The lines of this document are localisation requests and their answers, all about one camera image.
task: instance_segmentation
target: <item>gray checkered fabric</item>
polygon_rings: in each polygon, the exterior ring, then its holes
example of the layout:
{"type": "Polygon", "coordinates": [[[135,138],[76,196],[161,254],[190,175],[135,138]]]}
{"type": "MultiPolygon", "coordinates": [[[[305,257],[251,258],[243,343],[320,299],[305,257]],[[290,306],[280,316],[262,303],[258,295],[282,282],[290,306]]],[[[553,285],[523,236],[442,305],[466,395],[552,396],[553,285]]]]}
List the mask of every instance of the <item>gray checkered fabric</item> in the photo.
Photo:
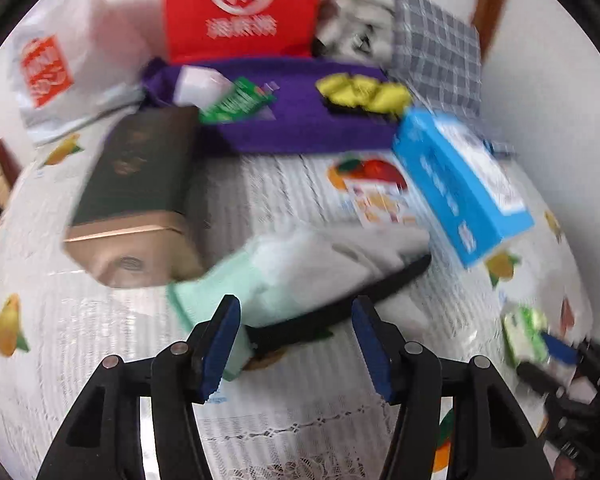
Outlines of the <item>gray checkered fabric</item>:
{"type": "Polygon", "coordinates": [[[395,0],[392,77],[433,109],[477,117],[481,71],[475,27],[430,0],[395,0]]]}

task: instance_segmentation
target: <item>blue box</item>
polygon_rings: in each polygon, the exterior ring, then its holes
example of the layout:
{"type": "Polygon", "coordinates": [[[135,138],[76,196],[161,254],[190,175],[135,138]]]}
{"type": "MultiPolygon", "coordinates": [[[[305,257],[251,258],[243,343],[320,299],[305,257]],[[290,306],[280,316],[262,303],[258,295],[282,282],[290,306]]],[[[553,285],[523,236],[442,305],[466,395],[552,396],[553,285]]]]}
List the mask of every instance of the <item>blue box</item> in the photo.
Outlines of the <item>blue box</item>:
{"type": "Polygon", "coordinates": [[[456,117],[412,108],[394,140],[394,152],[465,267],[533,227],[520,194],[482,141],[456,117]]]}

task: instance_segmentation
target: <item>white lace tablecloth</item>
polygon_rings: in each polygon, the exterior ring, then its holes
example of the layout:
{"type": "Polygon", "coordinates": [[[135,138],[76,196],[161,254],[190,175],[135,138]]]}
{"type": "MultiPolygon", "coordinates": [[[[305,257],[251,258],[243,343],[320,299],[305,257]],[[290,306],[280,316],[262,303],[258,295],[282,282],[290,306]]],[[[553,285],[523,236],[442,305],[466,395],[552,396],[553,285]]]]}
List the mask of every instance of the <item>white lace tablecloth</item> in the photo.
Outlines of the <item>white lace tablecloth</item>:
{"type": "MultiPolygon", "coordinates": [[[[62,235],[85,177],[119,116],[81,131],[83,151],[61,164],[41,167],[51,148],[41,150],[24,171],[0,224],[0,311],[10,294],[20,296],[29,347],[9,358],[0,355],[0,460],[14,480],[35,478],[60,423],[103,357],[147,358],[187,336],[163,287],[107,288],[62,252],[62,235]]],[[[356,221],[326,179],[333,160],[245,156],[208,161],[206,252],[211,259],[236,250],[253,234],[290,224],[356,221]]],[[[523,253],[520,277],[494,288],[483,265],[464,269],[409,181],[408,202],[418,223],[430,231],[433,261],[403,294],[430,319],[432,330],[422,337],[426,346],[458,360],[488,356],[538,428],[541,400],[520,388],[504,364],[503,304],[513,298],[542,305],[555,325],[560,306],[554,303],[562,302],[567,291],[574,311],[584,313],[576,315],[570,329],[574,337],[590,329],[590,310],[566,241],[558,243],[555,228],[544,221],[546,206],[520,168],[509,164],[506,171],[537,224],[512,248],[523,253]]],[[[289,349],[266,369],[223,381],[210,402],[195,407],[216,480],[379,475],[397,411],[374,393],[350,322],[334,334],[289,349]]],[[[443,400],[446,411],[451,401],[443,400]]],[[[148,401],[142,402],[141,417],[144,468],[153,480],[158,469],[148,401]]]]}

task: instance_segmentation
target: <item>white plastic bag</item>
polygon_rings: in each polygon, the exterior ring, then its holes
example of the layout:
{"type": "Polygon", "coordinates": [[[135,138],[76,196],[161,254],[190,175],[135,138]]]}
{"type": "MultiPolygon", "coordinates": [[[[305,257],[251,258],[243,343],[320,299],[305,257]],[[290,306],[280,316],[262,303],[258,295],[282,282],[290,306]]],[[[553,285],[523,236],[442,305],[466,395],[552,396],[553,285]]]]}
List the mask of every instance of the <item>white plastic bag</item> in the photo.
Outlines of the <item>white plastic bag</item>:
{"type": "Polygon", "coordinates": [[[106,0],[40,0],[11,41],[12,86],[35,144],[142,98],[149,48],[106,0]]]}

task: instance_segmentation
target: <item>orange logo on bag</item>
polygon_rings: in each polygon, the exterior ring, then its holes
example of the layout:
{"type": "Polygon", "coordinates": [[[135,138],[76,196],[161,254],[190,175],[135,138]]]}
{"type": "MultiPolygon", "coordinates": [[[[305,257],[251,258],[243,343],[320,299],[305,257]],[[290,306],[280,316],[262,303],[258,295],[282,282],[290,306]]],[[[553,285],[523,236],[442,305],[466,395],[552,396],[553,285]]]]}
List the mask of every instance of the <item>orange logo on bag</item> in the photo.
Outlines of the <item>orange logo on bag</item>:
{"type": "Polygon", "coordinates": [[[36,108],[74,84],[55,36],[28,43],[22,50],[21,68],[36,108]]]}

